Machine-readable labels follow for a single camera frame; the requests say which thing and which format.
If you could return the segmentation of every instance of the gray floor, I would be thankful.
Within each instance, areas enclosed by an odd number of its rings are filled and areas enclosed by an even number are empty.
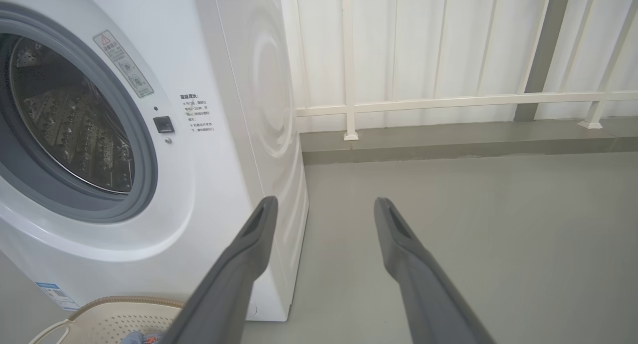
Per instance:
[[[245,344],[410,343],[372,206],[392,199],[501,344],[635,343],[638,153],[306,167],[310,216],[286,323]],[[0,342],[66,312],[0,255]]]

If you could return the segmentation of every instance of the plastic laundry basket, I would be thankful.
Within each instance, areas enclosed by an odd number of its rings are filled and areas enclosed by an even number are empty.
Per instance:
[[[183,305],[156,297],[105,297],[46,328],[30,344],[41,342],[58,328],[66,331],[57,344],[120,344],[132,331],[144,335],[166,332]]]

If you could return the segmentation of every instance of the gray pillar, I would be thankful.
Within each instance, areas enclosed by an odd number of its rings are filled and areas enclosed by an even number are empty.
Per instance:
[[[525,92],[542,92],[543,87],[545,87],[545,80],[547,80],[549,65],[552,63],[566,8],[567,0],[549,0],[549,4],[547,4],[547,14],[540,30],[538,46],[531,64]],[[536,108],[538,108],[538,103],[520,103],[516,106],[514,121],[534,121]]]

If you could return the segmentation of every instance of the railing post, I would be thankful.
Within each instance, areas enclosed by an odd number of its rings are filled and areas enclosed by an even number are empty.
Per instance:
[[[631,29],[634,18],[636,18],[637,10],[638,0],[632,0],[632,4],[629,6],[629,10],[627,10],[627,16],[625,16],[625,22],[623,23],[622,28],[620,28],[620,33],[618,33],[616,44],[614,45],[614,49],[611,52],[611,56],[609,56],[609,62],[607,63],[607,67],[605,68],[605,72],[602,75],[602,79],[599,83],[599,92],[603,92],[603,99],[602,101],[594,101],[592,103],[592,106],[590,107],[590,110],[588,111],[585,119],[581,122],[578,122],[579,126],[583,126],[584,128],[588,129],[602,128],[602,125],[600,124],[600,117],[602,116],[602,112],[605,109],[605,105],[607,104],[607,96],[609,94],[610,87],[609,79],[611,78],[611,74],[616,67],[618,57],[620,57],[620,52],[623,50],[623,45],[625,44],[625,40],[627,39],[629,29]]]
[[[438,48],[438,56],[437,56],[437,69],[435,70],[435,85],[432,90],[432,97],[438,98],[438,86],[439,86],[439,76],[441,74],[441,60],[443,58],[443,51],[445,48],[445,19],[447,17],[447,2],[448,0],[444,0],[443,3],[443,17],[441,19],[441,32],[439,34],[439,48]]]
[[[302,72],[303,81],[304,81],[304,91],[305,91],[304,105],[306,107],[310,107],[311,105],[310,85],[308,85],[308,70],[306,69],[306,47],[304,46],[304,36],[301,33],[301,15],[299,14],[299,0],[293,0],[293,16],[294,16],[294,19],[297,20],[295,29],[296,29],[296,35],[299,41],[299,47],[301,51],[301,57],[299,62],[301,65],[301,72]]]
[[[590,14],[592,13],[592,7],[596,0],[587,0],[587,4],[585,4],[585,11],[583,12],[583,18],[581,19],[581,24],[578,26],[578,32],[576,33],[576,39],[574,39],[574,44],[572,45],[572,52],[569,54],[569,58],[567,60],[567,66],[565,67],[565,73],[563,73],[563,80],[561,80],[560,87],[558,87],[558,92],[565,92],[565,87],[572,76],[572,69],[574,68],[574,61],[581,51],[581,44],[583,43],[581,40],[587,33],[587,30],[590,26],[590,20],[592,17]]]
[[[490,54],[492,54],[492,28],[494,26],[494,19],[496,18],[496,10],[498,9],[498,0],[492,0],[492,11],[489,14],[489,24],[487,26],[487,36],[485,36],[485,47],[483,48],[483,58],[480,62],[480,69],[478,70],[477,89],[474,91],[475,96],[481,96],[483,90],[483,75],[485,74],[485,64],[489,60]]]
[[[354,44],[352,40],[352,0],[342,1],[343,69],[346,95],[346,133],[344,141],[358,140],[355,131]]]
[[[399,26],[399,0],[394,0],[394,21],[392,19],[388,19],[388,22],[392,24],[392,27],[389,29],[388,34],[392,34],[389,36],[388,43],[388,59],[387,59],[387,71],[388,74],[386,78],[385,85],[385,98],[389,101],[394,101],[396,98],[396,73],[397,73],[397,38],[398,38],[398,26]]]

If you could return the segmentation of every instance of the washing machine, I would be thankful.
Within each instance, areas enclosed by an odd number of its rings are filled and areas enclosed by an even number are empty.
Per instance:
[[[0,249],[52,300],[185,300],[273,194],[247,318],[287,319],[308,195],[280,0],[0,0],[0,64]]]

